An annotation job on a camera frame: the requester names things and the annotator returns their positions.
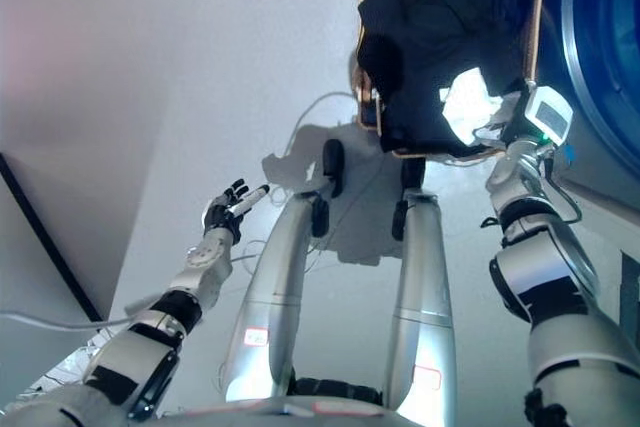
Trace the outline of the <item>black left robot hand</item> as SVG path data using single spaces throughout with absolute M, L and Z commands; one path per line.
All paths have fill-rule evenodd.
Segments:
M 240 178 L 232 183 L 222 194 L 212 199 L 202 214 L 203 232 L 224 228 L 232 235 L 233 244 L 241 239 L 240 225 L 245 215 L 270 191 L 267 184 L 251 190 L 245 180 Z

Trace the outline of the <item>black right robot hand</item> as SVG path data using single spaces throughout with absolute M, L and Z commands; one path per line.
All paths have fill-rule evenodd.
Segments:
M 500 140 L 506 145 L 519 138 L 534 138 L 538 144 L 563 145 L 573 120 L 573 109 L 554 88 L 527 81 L 515 103 Z

